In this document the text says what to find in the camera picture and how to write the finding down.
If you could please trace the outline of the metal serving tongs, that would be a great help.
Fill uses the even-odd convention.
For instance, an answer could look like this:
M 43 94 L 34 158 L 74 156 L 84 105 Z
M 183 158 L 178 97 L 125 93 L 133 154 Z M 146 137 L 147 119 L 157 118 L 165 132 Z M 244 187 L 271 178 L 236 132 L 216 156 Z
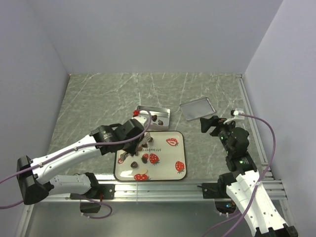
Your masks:
M 148 147 L 149 139 L 151 138 L 150 132 L 146 132 L 140 138 L 127 143 L 123 148 L 123 153 L 120 154 L 119 158 L 121 162 L 124 162 L 128 156 L 138 155 L 138 152 L 143 148 Z

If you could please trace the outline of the silver tin lid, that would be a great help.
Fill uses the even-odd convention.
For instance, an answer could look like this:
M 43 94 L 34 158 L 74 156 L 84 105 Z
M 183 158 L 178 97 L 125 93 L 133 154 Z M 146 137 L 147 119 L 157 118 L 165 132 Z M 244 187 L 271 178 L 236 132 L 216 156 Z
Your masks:
M 186 121 L 193 121 L 216 113 L 207 97 L 180 104 L 180 109 Z

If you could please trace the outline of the silver rectangular tin box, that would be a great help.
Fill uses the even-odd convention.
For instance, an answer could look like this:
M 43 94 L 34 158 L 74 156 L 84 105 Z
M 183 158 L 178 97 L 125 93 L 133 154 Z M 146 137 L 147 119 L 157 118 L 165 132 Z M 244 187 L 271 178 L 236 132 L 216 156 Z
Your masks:
M 160 131 L 167 131 L 169 129 L 169 122 L 170 122 L 170 109 L 162 108 L 162 107 L 152 107 L 152 106 L 137 106 L 137 110 L 146 117 L 148 117 L 147 111 L 150 112 L 151 116 L 157 115 L 156 121 L 151 121 L 150 129 L 151 130 L 160 130 Z M 158 120 L 163 121 L 163 125 L 158 124 Z

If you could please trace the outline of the dark heart chocolate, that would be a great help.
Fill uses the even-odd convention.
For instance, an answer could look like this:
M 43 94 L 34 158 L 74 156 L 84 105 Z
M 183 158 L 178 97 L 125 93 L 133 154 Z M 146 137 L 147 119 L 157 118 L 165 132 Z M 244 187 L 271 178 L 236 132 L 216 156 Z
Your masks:
M 131 166 L 131 168 L 138 168 L 139 167 L 138 163 L 135 161 L 132 162 L 130 166 Z

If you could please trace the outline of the white oval chocolate front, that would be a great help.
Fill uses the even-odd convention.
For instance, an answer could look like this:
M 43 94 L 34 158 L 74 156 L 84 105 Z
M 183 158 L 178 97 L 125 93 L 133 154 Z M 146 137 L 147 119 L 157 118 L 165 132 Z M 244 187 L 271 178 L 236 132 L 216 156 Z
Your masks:
M 140 169 L 140 170 L 138 171 L 139 174 L 146 174 L 147 172 L 148 172 L 147 169 Z

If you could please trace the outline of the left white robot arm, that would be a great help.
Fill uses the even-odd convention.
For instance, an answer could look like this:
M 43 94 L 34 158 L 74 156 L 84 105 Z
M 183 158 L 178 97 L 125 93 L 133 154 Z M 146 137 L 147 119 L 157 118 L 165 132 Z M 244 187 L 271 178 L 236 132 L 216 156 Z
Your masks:
M 56 194 L 78 194 L 97 198 L 100 185 L 91 172 L 79 176 L 61 172 L 90 158 L 125 151 L 135 154 L 149 128 L 148 119 L 136 116 L 124 124 L 102 125 L 81 140 L 52 154 L 31 159 L 23 156 L 17 162 L 17 181 L 25 205 L 38 203 Z

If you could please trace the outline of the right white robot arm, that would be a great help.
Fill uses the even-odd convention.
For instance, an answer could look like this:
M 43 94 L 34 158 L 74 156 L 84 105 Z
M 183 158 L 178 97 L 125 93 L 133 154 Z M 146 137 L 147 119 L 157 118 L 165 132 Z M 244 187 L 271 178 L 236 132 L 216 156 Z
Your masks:
M 241 213 L 233 227 L 245 220 L 254 237 L 298 236 L 296 228 L 278 213 L 264 188 L 263 175 L 248 152 L 249 133 L 236 126 L 237 118 L 200 118 L 201 131 L 206 133 L 213 127 L 210 136 L 219 138 L 227 154 L 229 172 L 219 176 L 217 191 L 222 197 L 229 197 Z

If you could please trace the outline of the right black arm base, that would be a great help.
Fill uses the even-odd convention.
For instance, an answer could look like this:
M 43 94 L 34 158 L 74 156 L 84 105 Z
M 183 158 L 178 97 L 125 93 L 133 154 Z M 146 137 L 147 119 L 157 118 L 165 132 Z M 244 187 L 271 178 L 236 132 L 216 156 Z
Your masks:
M 227 194 L 219 189 L 217 183 L 202 183 L 201 185 L 198 185 L 198 187 L 202 190 L 203 199 L 214 200 L 215 210 L 220 215 L 224 214 L 226 216 L 231 216 L 236 214 L 236 204 Z

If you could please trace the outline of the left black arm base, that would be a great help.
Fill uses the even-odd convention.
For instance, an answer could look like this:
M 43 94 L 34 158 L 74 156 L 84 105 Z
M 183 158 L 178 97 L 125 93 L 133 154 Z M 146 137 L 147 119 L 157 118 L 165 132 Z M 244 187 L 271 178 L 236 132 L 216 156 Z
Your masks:
M 79 200 L 79 209 L 84 216 L 89 214 L 97 214 L 101 210 L 102 204 L 99 202 L 104 202 L 105 200 L 113 200 L 115 193 L 115 184 L 101 184 L 99 190 L 95 195 L 90 197 L 93 201 L 87 200 L 88 197 L 81 198 L 79 194 L 70 194 L 70 200 Z

